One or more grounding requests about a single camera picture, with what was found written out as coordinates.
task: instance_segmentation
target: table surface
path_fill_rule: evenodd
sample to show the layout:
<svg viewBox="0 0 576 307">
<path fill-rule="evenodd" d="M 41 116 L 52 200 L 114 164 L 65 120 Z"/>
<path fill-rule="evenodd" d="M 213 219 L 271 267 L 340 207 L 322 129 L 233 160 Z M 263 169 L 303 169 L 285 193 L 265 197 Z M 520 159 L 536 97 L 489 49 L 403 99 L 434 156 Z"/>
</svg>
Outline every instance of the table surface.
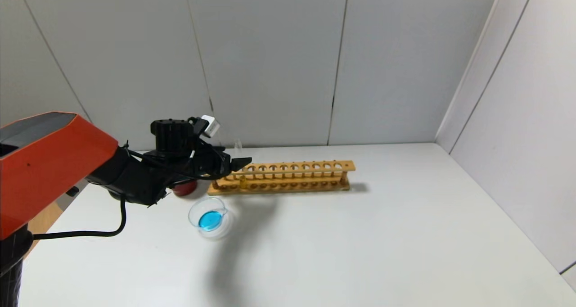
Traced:
<svg viewBox="0 0 576 307">
<path fill-rule="evenodd" d="M 438 145 L 241 155 L 351 159 L 357 170 L 349 192 L 222 197 L 235 224 L 219 241 L 189 224 L 202 194 L 129 204 L 116 237 L 41 241 L 25 260 L 20 306 L 576 306 L 576 293 Z M 116 229 L 119 210 L 89 185 L 50 231 Z"/>
</svg>

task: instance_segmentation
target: test tube rack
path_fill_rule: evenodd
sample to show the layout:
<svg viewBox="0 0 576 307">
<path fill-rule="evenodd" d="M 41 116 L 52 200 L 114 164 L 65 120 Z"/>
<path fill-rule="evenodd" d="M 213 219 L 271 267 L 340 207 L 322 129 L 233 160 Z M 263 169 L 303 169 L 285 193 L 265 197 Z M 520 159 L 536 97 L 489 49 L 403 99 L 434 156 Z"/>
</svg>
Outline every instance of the test tube rack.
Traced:
<svg viewBox="0 0 576 307">
<path fill-rule="evenodd" d="M 224 194 L 279 194 L 350 190 L 352 161 L 253 163 L 229 176 L 213 180 L 211 196 Z"/>
</svg>

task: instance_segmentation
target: panel seam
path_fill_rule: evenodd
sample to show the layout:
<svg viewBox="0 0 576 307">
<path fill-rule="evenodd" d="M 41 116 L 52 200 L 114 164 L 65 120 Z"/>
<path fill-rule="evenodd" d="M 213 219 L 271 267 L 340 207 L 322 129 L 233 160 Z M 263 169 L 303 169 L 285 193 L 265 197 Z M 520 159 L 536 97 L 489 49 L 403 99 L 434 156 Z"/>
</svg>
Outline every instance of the panel seam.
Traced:
<svg viewBox="0 0 576 307">
<path fill-rule="evenodd" d="M 498 2 L 500 2 L 500 0 L 494 0 L 494 3 L 492 4 L 492 8 L 490 9 L 490 12 L 488 13 L 488 17 L 486 18 L 486 23 L 484 24 L 484 27 L 482 28 L 482 31 L 481 31 L 480 36 L 478 38 L 478 42 L 477 42 L 476 46 L 474 47 L 474 50 L 472 51 L 472 55 L 470 57 L 470 60 L 468 61 L 466 69 L 465 69 L 464 73 L 462 74 L 462 78 L 460 79 L 460 82 L 459 82 L 458 86 L 456 87 L 456 91 L 454 92 L 454 96 L 452 96 L 452 100 L 450 101 L 450 104 L 448 105 L 448 108 L 446 110 L 446 114 L 444 115 L 444 118 L 440 122 L 440 126 L 438 127 L 438 130 L 436 131 L 436 137 L 434 137 L 435 142 L 438 142 L 438 137 L 440 136 L 442 128 L 444 128 L 445 125 L 447 124 L 447 121 L 449 120 L 449 116 L 450 116 L 452 110 L 454 109 L 456 99 L 458 98 L 458 96 L 462 90 L 464 82 L 466 81 L 466 79 L 469 75 L 469 72 L 470 72 L 470 69 L 471 69 L 473 63 L 477 59 L 478 50 L 480 49 L 482 42 L 484 41 L 484 37 L 486 36 L 486 31 L 488 30 L 488 26 L 490 25 L 492 17 L 494 16 L 494 12 L 496 11 L 496 7 L 498 6 Z"/>
<path fill-rule="evenodd" d="M 190 0 L 186 0 L 186 6 L 188 7 L 188 13 L 190 15 L 190 22 L 192 23 L 192 34 L 194 36 L 194 41 L 196 42 L 196 50 L 198 51 L 198 57 L 200 58 L 200 66 L 202 67 L 202 75 L 204 76 L 204 85 L 206 86 L 206 95 L 208 95 L 208 104 L 210 104 L 210 111 L 212 116 L 216 117 L 216 111 L 214 110 L 214 102 L 210 96 L 210 88 L 208 88 L 208 77 L 206 76 L 206 69 L 204 67 L 204 60 L 202 59 L 202 52 L 200 51 L 200 41 L 198 40 L 198 34 L 196 34 L 196 25 L 194 24 L 194 17 L 192 16 L 192 5 Z M 222 146 L 222 139 L 220 139 L 220 134 L 217 133 L 218 145 Z"/>
<path fill-rule="evenodd" d="M 566 273 L 566 271 L 570 270 L 573 266 L 576 266 L 576 261 L 572 262 L 572 264 L 570 264 L 569 266 L 564 268 L 564 270 L 560 271 L 560 275 L 563 275 L 564 273 Z"/>
<path fill-rule="evenodd" d="M 23 0 L 24 4 L 26 5 L 26 8 L 28 9 L 28 12 L 30 13 L 30 16 L 32 18 L 32 21 L 34 21 L 34 24 L 36 26 L 36 28 L 38 29 L 38 32 L 40 33 L 40 36 L 42 37 L 42 40 L 44 41 L 46 47 L 48 48 L 48 51 L 50 52 L 50 55 L 52 55 L 52 59 L 54 59 L 54 63 L 56 63 L 56 66 L 58 67 L 58 69 L 60 70 L 60 73 L 62 73 L 62 76 L 64 77 L 64 80 L 66 81 L 66 84 L 68 84 L 68 87 L 70 88 L 70 91 L 72 92 L 72 95 L 74 95 L 74 98 L 76 99 L 76 101 L 78 102 L 78 105 L 80 105 L 80 108 L 82 109 L 82 111 L 84 112 L 84 114 L 86 115 L 86 118 L 88 118 L 88 121 L 92 122 L 92 119 L 90 118 L 90 115 L 88 114 L 88 111 L 86 110 L 86 108 L 84 108 L 84 105 L 82 104 L 82 102 L 80 101 L 80 98 L 78 97 L 78 94 L 76 94 L 76 91 L 74 91 L 74 88 L 72 88 L 72 84 L 70 83 L 68 77 L 66 76 L 66 74 L 64 73 L 64 70 L 62 69 L 62 66 L 60 65 L 60 62 L 58 61 L 58 59 L 56 58 L 56 55 L 54 54 L 54 51 L 52 50 L 52 47 L 50 47 L 50 44 L 48 43 L 48 40 L 46 39 L 46 36 L 44 35 L 44 33 L 42 32 L 42 29 L 40 28 L 40 25 L 38 24 L 38 21 L 36 19 L 36 17 L 34 16 L 34 13 L 32 13 L 32 9 L 30 7 L 30 5 L 28 4 L 27 0 Z"/>
<path fill-rule="evenodd" d="M 330 123 L 328 127 L 328 139 L 326 139 L 326 146 L 330 145 L 330 134 L 332 132 L 332 122 L 334 117 L 334 102 L 336 100 L 336 88 L 338 86 L 338 73 L 340 72 L 340 57 L 342 56 L 342 43 L 344 40 L 344 25 L 346 24 L 346 12 L 348 11 L 348 0 L 344 0 L 344 15 L 342 17 L 342 30 L 340 32 L 340 46 L 338 48 L 338 59 L 336 63 L 336 76 L 334 77 L 334 92 L 332 95 L 332 107 L 330 110 Z"/>
<path fill-rule="evenodd" d="M 468 116 L 466 122 L 464 123 L 464 126 L 462 127 L 460 133 L 458 134 L 458 137 L 456 138 L 456 141 L 454 142 L 454 145 L 452 145 L 452 148 L 450 149 L 448 154 L 452 154 L 452 151 L 454 151 L 456 145 L 458 144 L 458 141 L 460 140 L 460 137 L 462 136 L 462 133 L 464 132 L 464 130 L 466 129 L 466 126 L 468 125 L 468 123 L 470 121 L 470 118 L 472 118 L 472 116 L 474 115 L 474 111 L 476 110 L 476 108 L 478 107 L 478 104 L 482 100 L 482 97 L 484 96 L 484 92 L 486 92 L 486 89 L 490 85 L 490 82 L 492 81 L 492 78 L 494 77 L 494 73 L 496 73 L 496 70 L 498 69 L 500 62 L 502 61 L 504 54 L 508 50 L 508 46 L 510 45 L 510 41 L 514 37 L 514 34 L 516 33 L 516 29 L 518 28 L 518 25 L 520 24 L 522 17 L 524 16 L 524 12 L 526 10 L 526 7 L 528 6 L 528 3 L 530 3 L 530 0 L 526 0 L 526 3 L 524 4 L 524 8 L 522 8 L 522 12 L 520 12 L 520 17 L 518 18 L 518 21 L 516 21 L 516 24 L 514 25 L 514 29 L 512 30 L 512 33 L 510 34 L 508 41 L 506 42 L 506 46 L 504 47 L 502 54 L 500 54 L 500 58 L 498 58 L 498 62 L 496 62 L 496 66 L 494 67 L 494 69 L 492 70 L 492 73 L 490 74 L 490 77 L 488 78 L 488 82 L 486 82 L 486 85 L 484 86 L 484 89 L 482 90 L 481 95 L 479 96 L 477 102 L 474 104 L 474 108 L 471 110 L 470 115 Z"/>
</svg>

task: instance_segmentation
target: petri dish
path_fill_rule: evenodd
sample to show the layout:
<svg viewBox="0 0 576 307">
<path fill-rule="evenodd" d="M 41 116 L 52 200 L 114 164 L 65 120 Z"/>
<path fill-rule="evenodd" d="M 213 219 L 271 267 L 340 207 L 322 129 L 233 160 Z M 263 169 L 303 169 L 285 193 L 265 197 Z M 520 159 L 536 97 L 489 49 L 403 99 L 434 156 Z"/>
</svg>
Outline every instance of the petri dish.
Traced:
<svg viewBox="0 0 576 307">
<path fill-rule="evenodd" d="M 190 208 L 188 219 L 192 226 L 198 229 L 200 235 L 209 239 L 219 239 L 228 233 L 232 215 L 222 200 L 208 197 Z"/>
</svg>

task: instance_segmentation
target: white wall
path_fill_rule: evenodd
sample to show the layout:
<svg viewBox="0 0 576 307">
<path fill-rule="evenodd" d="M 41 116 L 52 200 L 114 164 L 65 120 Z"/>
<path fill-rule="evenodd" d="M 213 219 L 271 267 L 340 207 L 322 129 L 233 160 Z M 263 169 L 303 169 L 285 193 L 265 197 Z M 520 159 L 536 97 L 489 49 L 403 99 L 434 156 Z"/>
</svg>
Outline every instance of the white wall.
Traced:
<svg viewBox="0 0 576 307">
<path fill-rule="evenodd" d="M 24 0 L 0 0 L 0 126 L 50 110 L 86 118 Z"/>
<path fill-rule="evenodd" d="M 152 120 L 212 112 L 225 144 L 431 141 L 493 0 L 27 2 L 44 49 L 10 35 L 28 53 L 4 47 L 2 74 L 29 85 L 3 81 L 6 119 L 79 100 L 95 125 L 151 149 Z M 10 11 L 35 28 L 25 7 Z M 47 99 L 35 108 L 27 94 Z"/>
<path fill-rule="evenodd" d="M 576 260 L 576 0 L 530 0 L 452 156 L 557 270 Z"/>
<path fill-rule="evenodd" d="M 566 282 L 576 290 L 576 266 L 570 268 L 570 270 L 566 271 L 562 276 L 564 277 L 564 280 L 566 280 Z"/>
<path fill-rule="evenodd" d="M 495 0 L 458 90 L 444 116 L 436 142 L 450 153 L 482 96 L 528 0 Z"/>
<path fill-rule="evenodd" d="M 187 0 L 27 0 L 92 122 L 152 149 L 150 122 L 211 114 Z"/>
<path fill-rule="evenodd" d="M 494 0 L 348 0 L 330 144 L 434 141 Z"/>
<path fill-rule="evenodd" d="M 346 0 L 189 0 L 225 144 L 326 145 Z"/>
</svg>

